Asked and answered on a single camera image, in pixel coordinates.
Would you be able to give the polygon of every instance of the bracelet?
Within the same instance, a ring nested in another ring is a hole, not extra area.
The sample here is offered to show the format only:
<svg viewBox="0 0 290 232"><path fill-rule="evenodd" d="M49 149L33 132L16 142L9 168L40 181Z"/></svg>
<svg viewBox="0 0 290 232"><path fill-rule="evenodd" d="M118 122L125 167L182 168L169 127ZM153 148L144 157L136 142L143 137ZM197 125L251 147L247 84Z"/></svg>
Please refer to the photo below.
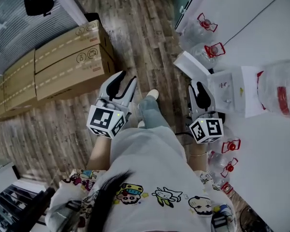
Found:
<svg viewBox="0 0 290 232"><path fill-rule="evenodd" d="M201 156L204 156L204 155L206 155L207 154L207 152L205 152L205 153L203 153L203 154L201 154L201 155L190 155L191 157L201 157Z"/></svg>

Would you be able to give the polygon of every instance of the jeans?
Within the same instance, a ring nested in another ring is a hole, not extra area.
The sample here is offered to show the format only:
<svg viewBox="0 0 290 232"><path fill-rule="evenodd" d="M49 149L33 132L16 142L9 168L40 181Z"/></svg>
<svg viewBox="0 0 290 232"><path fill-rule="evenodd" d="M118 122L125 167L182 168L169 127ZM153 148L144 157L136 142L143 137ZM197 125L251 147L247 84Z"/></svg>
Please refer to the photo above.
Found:
<svg viewBox="0 0 290 232"><path fill-rule="evenodd" d="M142 99L139 103L139 110L145 123L145 126L141 128L151 129L159 126L170 128L168 122L162 116L154 97L149 95Z"/></svg>

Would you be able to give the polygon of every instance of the clear plastic container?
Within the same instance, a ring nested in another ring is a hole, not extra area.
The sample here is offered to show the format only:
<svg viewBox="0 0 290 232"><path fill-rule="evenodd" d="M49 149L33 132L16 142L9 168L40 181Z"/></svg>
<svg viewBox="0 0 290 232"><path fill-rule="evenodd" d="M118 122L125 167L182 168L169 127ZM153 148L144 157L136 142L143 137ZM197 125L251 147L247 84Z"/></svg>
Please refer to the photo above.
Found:
<svg viewBox="0 0 290 232"><path fill-rule="evenodd" d="M208 144L209 150L220 154L228 154L232 151L239 150L241 140L234 136L233 132L226 126L223 126L224 136L215 142Z"/></svg>
<svg viewBox="0 0 290 232"><path fill-rule="evenodd" d="M270 112L290 117L290 60L269 64L258 74L258 97Z"/></svg>
<svg viewBox="0 0 290 232"><path fill-rule="evenodd" d="M238 163L234 152L220 154L212 151L208 157L208 170L215 173L216 177L226 178L233 172L234 166Z"/></svg>
<svg viewBox="0 0 290 232"><path fill-rule="evenodd" d="M211 175L215 186L221 189L224 193L229 194L233 190L233 187L230 185L230 175L224 178L212 171L208 171L208 173Z"/></svg>
<svg viewBox="0 0 290 232"><path fill-rule="evenodd" d="M219 56L226 53L222 43L215 45L200 43L192 47L188 52L208 70L214 68L219 61Z"/></svg>
<svg viewBox="0 0 290 232"><path fill-rule="evenodd" d="M201 13L197 18L191 17L184 29L183 34L179 37L180 46L183 50L189 51L199 43L210 43L214 40L214 32L217 24L211 23Z"/></svg>

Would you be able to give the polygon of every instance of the black bag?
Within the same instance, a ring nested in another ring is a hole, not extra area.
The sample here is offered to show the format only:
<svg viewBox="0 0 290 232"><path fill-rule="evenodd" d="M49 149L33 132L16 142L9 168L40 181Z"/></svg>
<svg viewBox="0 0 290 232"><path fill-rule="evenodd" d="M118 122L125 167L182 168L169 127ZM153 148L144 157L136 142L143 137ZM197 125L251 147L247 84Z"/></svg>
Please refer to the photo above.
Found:
<svg viewBox="0 0 290 232"><path fill-rule="evenodd" d="M27 15L50 15L49 12L53 6L53 0L24 0Z"/></svg>

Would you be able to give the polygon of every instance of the cartoon print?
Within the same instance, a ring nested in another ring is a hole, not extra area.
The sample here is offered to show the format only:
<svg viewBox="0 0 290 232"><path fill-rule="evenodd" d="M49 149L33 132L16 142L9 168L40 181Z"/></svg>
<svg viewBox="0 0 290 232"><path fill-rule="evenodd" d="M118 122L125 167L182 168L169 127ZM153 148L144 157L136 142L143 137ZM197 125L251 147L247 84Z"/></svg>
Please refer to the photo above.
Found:
<svg viewBox="0 0 290 232"><path fill-rule="evenodd" d="M183 192L181 192L181 191L172 191L172 190L169 190L169 189L167 189L165 187L163 188L163 191L160 188L157 188L157 189L158 190L156 190L151 195L157 197L158 203L162 207L164 207L164 204L166 204L167 206L173 208L174 205L173 205L172 202L174 202L174 201L180 202L180 200L181 200L180 195L182 195Z"/></svg>
<svg viewBox="0 0 290 232"><path fill-rule="evenodd" d="M220 191L220 188L213 184L213 189L216 191Z"/></svg>
<svg viewBox="0 0 290 232"><path fill-rule="evenodd" d="M84 187L87 191L90 191L95 182L91 180L82 180L82 188Z"/></svg>
<svg viewBox="0 0 290 232"><path fill-rule="evenodd" d="M80 177L82 177L83 179L92 179L92 178L96 179L97 176L93 173L99 172L99 170L93 170L93 171L92 170L85 170L85 171L81 170L81 171L82 171L81 173L79 173L79 172L78 173L80 174Z"/></svg>
<svg viewBox="0 0 290 232"><path fill-rule="evenodd" d="M142 194L142 197L143 197L143 198L147 198L147 197L149 197L149 194L148 194L147 192L144 192L144 193Z"/></svg>
<svg viewBox="0 0 290 232"><path fill-rule="evenodd" d="M116 193L116 198L122 201L123 204L135 204L141 198L142 192L142 186L124 183Z"/></svg>
<svg viewBox="0 0 290 232"><path fill-rule="evenodd" d="M80 214L79 222L78 222L79 228L85 227L86 219L89 218L92 212L92 206L93 206L92 202L96 200L98 193L99 193L99 190L82 200L81 214Z"/></svg>
<svg viewBox="0 0 290 232"><path fill-rule="evenodd" d="M188 203L201 217L212 215L211 200L209 198L195 196L189 199Z"/></svg>
<svg viewBox="0 0 290 232"><path fill-rule="evenodd" d="M213 178L211 177L210 174L204 174L204 173L202 173L202 174L200 175L200 178L204 178L204 176L205 176L207 179L210 179L210 180L213 179Z"/></svg>
<svg viewBox="0 0 290 232"><path fill-rule="evenodd" d="M85 217L88 218L92 212L92 205L85 205L81 208L81 214L85 214Z"/></svg>
<svg viewBox="0 0 290 232"><path fill-rule="evenodd" d="M65 183L71 183L73 182L74 185L78 185L80 183L82 183L82 179L80 178L79 174L73 174L72 176L70 176L68 179L62 180Z"/></svg>
<svg viewBox="0 0 290 232"><path fill-rule="evenodd" d="M205 185L206 182L209 181L209 179L202 179L201 181L202 181L202 183Z"/></svg>
<svg viewBox="0 0 290 232"><path fill-rule="evenodd" d="M99 190L94 192L93 194L87 196L86 198L83 199L84 203L91 203L92 201L95 201L97 196L98 196Z"/></svg>

